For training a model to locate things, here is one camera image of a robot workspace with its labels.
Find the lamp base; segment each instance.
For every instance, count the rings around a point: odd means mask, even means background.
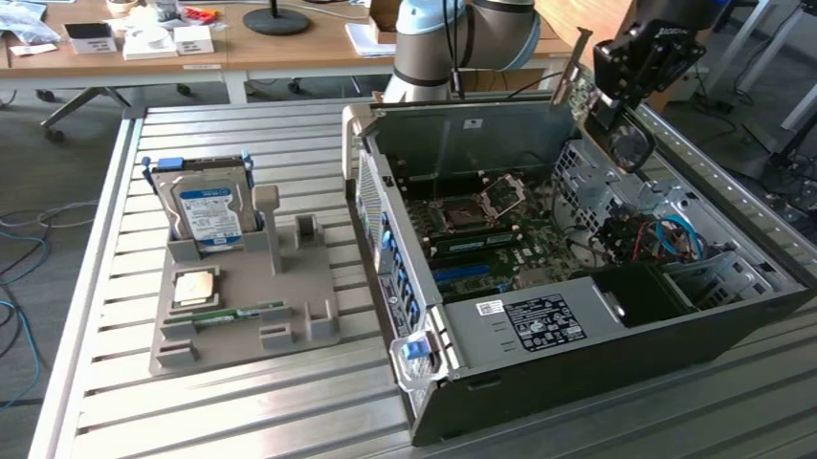
[[[265,35],[291,35],[309,28],[311,21],[297,11],[278,9],[278,16],[273,17],[269,8],[254,10],[245,14],[247,28]]]

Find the cpu tray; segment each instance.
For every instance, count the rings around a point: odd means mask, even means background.
[[[201,254],[191,240],[167,242],[151,374],[222,367],[334,345],[341,340],[333,271],[314,215],[277,229],[278,188],[257,186],[265,229],[245,247]],[[176,281],[207,273],[213,294],[178,302]]]

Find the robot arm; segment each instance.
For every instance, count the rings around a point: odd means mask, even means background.
[[[534,0],[474,0],[472,5],[463,0],[403,0],[397,18],[394,75],[383,101],[450,97],[453,60],[446,17],[451,39],[454,30],[457,33],[457,67],[505,71],[522,67],[530,59],[540,42]]]
[[[706,49],[696,35],[713,26],[728,4],[728,0],[634,1],[633,24],[594,47],[601,97],[585,121],[585,130],[625,172],[641,167],[654,149],[628,110],[652,92],[664,91],[701,58]],[[468,6],[463,0],[403,0],[397,32],[394,75],[383,101],[439,100],[450,97],[446,34],[457,33],[458,67],[517,69],[537,48],[540,16],[534,0],[474,0]]]

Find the chair wheel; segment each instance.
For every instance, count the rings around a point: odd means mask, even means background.
[[[293,93],[293,94],[301,94],[303,92],[302,85],[301,85],[301,83],[298,81],[290,81],[286,84],[286,89],[289,89],[290,93]]]
[[[54,93],[51,91],[44,91],[43,89],[39,89],[38,91],[35,91],[35,94],[38,95],[38,99],[43,102],[56,101],[56,97],[54,96]]]
[[[54,143],[63,143],[66,141],[66,133],[59,130],[46,129],[44,137]]]
[[[193,90],[190,89],[190,86],[187,84],[178,84],[176,92],[183,96],[190,96],[193,94]]]

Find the blue hard drive label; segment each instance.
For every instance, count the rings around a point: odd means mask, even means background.
[[[182,191],[182,208],[193,238],[205,246],[223,246],[242,238],[239,215],[230,208],[233,190],[213,188]]]
[[[522,346],[530,352],[588,337],[561,295],[506,304],[505,310]]]

